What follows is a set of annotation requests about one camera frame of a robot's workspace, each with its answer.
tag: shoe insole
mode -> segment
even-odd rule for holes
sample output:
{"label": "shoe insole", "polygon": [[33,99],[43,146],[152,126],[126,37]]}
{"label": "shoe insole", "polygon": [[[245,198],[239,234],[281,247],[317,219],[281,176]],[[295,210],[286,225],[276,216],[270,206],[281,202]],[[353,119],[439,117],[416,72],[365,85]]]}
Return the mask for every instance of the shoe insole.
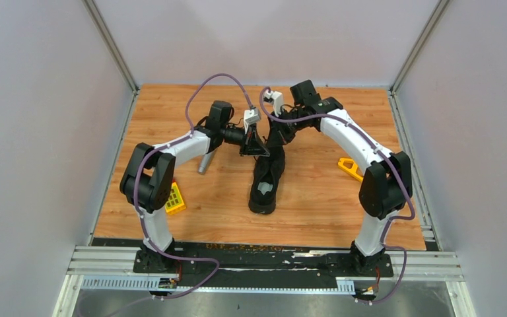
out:
{"label": "shoe insole", "polygon": [[273,189],[273,185],[266,182],[261,182],[257,185],[257,190],[261,192],[262,195],[265,195],[267,192],[270,192]]}

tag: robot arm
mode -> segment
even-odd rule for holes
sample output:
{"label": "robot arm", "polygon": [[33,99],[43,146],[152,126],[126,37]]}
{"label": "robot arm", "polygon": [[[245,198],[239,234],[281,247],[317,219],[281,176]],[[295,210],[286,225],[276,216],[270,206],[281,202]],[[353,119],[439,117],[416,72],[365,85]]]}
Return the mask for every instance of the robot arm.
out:
{"label": "robot arm", "polygon": [[294,123],[273,122],[279,137],[269,138],[270,142],[284,145],[292,141],[296,131],[305,127],[314,127],[318,131],[332,138],[357,164],[364,178],[359,191],[359,200],[366,214],[362,227],[351,245],[351,250],[359,257],[362,267],[372,266],[384,252],[380,241],[381,235],[390,217],[399,213],[405,205],[405,198],[397,184],[389,166],[378,155],[378,151],[389,155],[390,161],[396,167],[405,189],[412,194],[411,165],[409,157],[404,152],[394,154],[391,150],[381,146],[369,136],[350,117],[343,106],[333,97],[321,99],[311,81],[304,81],[290,88],[294,98],[294,108],[291,111],[283,109],[283,95],[277,91],[265,92],[264,100],[273,105],[273,111],[281,119],[297,120],[314,114],[329,114],[343,119],[349,126],[334,118],[314,118]]}
{"label": "robot arm", "polygon": [[[256,123],[261,119],[257,109],[246,110],[244,128],[230,123],[233,113],[231,104],[215,101],[209,115],[202,120],[204,124],[196,126],[192,133],[154,146],[140,143],[133,150],[119,184],[120,191],[132,205],[139,165],[153,149],[162,147],[162,150],[151,156],[145,164],[145,170],[154,167],[154,172],[150,176],[141,174],[137,190],[141,217],[149,238],[162,251],[172,243],[172,234],[166,221],[166,202],[171,194],[175,167],[201,155],[209,160],[222,142],[239,145],[241,155],[269,155],[267,147],[257,134]],[[147,239],[143,243],[154,250]]]}

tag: yellow grid block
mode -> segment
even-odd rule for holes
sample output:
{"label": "yellow grid block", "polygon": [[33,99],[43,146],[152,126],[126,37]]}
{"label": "yellow grid block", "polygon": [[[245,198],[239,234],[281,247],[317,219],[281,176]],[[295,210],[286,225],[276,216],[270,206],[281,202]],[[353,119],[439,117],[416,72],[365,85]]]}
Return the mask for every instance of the yellow grid block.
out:
{"label": "yellow grid block", "polygon": [[170,197],[166,202],[166,214],[173,215],[179,213],[180,211],[186,208],[186,203],[184,203],[184,199],[182,198],[182,194],[180,193],[180,189],[178,188],[178,184],[176,182],[172,182],[172,189],[170,190]]}

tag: metal rod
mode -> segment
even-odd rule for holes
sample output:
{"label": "metal rod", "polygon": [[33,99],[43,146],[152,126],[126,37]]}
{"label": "metal rod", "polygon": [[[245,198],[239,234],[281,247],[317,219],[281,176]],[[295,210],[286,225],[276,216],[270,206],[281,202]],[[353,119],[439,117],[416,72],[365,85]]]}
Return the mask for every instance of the metal rod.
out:
{"label": "metal rod", "polygon": [[421,215],[425,225],[431,226],[436,243],[438,244],[439,249],[443,250],[442,239],[440,236],[438,236],[438,231],[434,228],[434,222],[430,215],[430,209],[428,208],[425,190],[422,185],[423,182],[421,181],[421,168],[419,167],[417,158],[415,157],[411,136],[405,129],[405,116],[399,107],[399,99],[397,97],[397,94],[390,93],[389,105],[391,106],[391,112],[394,117],[395,126],[399,132],[399,141],[401,143],[401,146],[403,150],[409,155],[409,157],[411,157],[411,167],[413,168],[413,193],[415,195],[415,202],[417,203],[419,214]]}
{"label": "metal rod", "polygon": [[413,62],[415,62],[417,56],[421,52],[421,49],[423,48],[424,44],[426,43],[426,40],[430,36],[430,33],[432,30],[434,30],[434,27],[436,26],[436,23],[442,16],[442,13],[448,6],[448,3],[450,3],[450,0],[439,0],[436,4],[436,7],[432,11],[432,14],[430,15],[430,18],[428,18],[428,21],[426,22],[421,35],[419,35],[419,38],[417,38],[417,42],[413,46],[413,49],[411,50],[411,53],[409,53],[409,56],[407,56],[407,59],[405,60],[405,63],[403,64],[403,67],[401,67],[401,70],[397,74],[397,77],[393,81],[393,85],[390,88],[390,91],[392,93],[397,92],[399,87],[401,86],[403,80],[405,79],[405,76],[407,76],[407,72],[413,65]]}
{"label": "metal rod", "polygon": [[102,212],[102,208],[104,206],[104,202],[106,200],[106,194],[110,189],[110,185],[112,183],[112,177],[114,176],[114,170],[116,169],[116,165],[118,163],[119,154],[121,154],[121,148],[123,147],[123,140],[125,140],[125,136],[127,135],[127,128],[129,127],[129,122],[131,121],[131,115],[133,115],[133,111],[135,110],[135,106],[137,105],[137,99],[139,97],[139,92],[133,92],[133,99],[131,100],[131,104],[127,109],[127,113],[125,114],[125,123],[123,124],[123,131],[121,131],[121,135],[119,136],[118,148],[116,150],[116,157],[114,159],[112,169],[110,171],[110,177],[108,177],[108,181],[104,187],[104,193],[102,195],[102,202],[100,203],[100,208],[96,213],[96,217],[93,219],[92,231],[90,232],[87,240],[87,244],[91,245],[92,240],[94,239],[94,231],[96,231],[96,226],[98,225],[98,219],[100,218],[100,213]]}
{"label": "metal rod", "polygon": [[198,173],[200,173],[201,175],[205,175],[207,169],[209,168],[209,165],[211,164],[211,161],[213,160],[213,156],[215,155],[216,151],[217,149],[213,150],[213,152],[203,155],[203,158],[199,163],[199,169],[197,170]]}
{"label": "metal rod", "polygon": [[88,13],[90,14],[90,17],[94,21],[94,24],[96,25],[96,28],[100,32],[100,35],[102,36],[102,39],[104,40],[104,43],[108,47],[110,53],[112,54],[112,57],[116,61],[119,71],[121,71],[121,74],[123,75],[123,78],[133,91],[133,93],[136,93],[139,90],[139,85],[137,85],[137,82],[133,78],[133,75],[129,71],[129,67],[127,66],[126,62],[123,60],[123,57],[121,56],[121,53],[119,52],[118,46],[114,42],[114,38],[110,34],[110,31],[108,30],[108,27],[106,26],[106,23],[104,22],[104,18],[102,18],[102,15],[100,14],[100,11],[98,10],[98,6],[94,2],[94,0],[82,0],[86,9],[88,10]]}
{"label": "metal rod", "polygon": [[73,315],[84,278],[83,275],[65,276],[61,292],[55,302],[53,317],[71,317]]}

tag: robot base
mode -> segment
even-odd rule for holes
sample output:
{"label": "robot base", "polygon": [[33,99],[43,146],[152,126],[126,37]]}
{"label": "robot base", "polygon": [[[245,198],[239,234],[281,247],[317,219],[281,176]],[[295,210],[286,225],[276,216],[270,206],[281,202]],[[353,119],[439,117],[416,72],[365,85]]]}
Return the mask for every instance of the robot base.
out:
{"label": "robot base", "polygon": [[[174,254],[174,246],[176,242],[172,239],[172,243],[166,249],[166,253]],[[141,249],[135,255],[133,264],[133,272],[135,273],[166,273],[173,271],[177,267],[176,260],[167,258],[159,253],[147,248],[144,243]]]}
{"label": "robot base", "polygon": [[353,267],[357,273],[364,273],[367,271],[373,271],[376,267],[379,267],[379,264],[383,262],[386,249],[382,248],[378,253],[373,254],[371,256],[364,256],[362,252],[356,247],[355,242],[351,243],[351,253],[350,255],[353,259]]}

